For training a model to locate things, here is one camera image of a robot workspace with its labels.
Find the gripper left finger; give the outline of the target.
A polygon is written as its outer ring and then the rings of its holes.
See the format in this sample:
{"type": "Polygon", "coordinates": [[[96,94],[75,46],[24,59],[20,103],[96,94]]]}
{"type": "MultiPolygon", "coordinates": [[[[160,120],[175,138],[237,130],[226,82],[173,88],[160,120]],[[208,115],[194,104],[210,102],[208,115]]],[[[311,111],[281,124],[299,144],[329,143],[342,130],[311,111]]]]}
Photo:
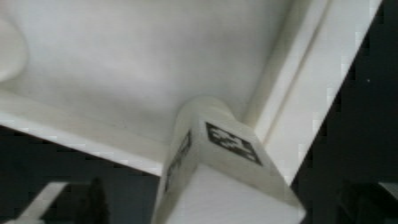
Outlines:
{"type": "Polygon", "coordinates": [[[15,224],[111,224],[102,180],[50,182],[15,224]]]}

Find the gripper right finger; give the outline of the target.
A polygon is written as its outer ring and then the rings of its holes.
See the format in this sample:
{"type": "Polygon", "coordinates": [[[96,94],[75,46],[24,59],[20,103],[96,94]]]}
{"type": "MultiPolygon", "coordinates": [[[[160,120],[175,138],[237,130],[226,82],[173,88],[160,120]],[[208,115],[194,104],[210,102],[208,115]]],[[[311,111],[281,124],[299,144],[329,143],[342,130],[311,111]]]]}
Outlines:
{"type": "Polygon", "coordinates": [[[398,182],[343,185],[336,224],[398,224],[398,182]]]}

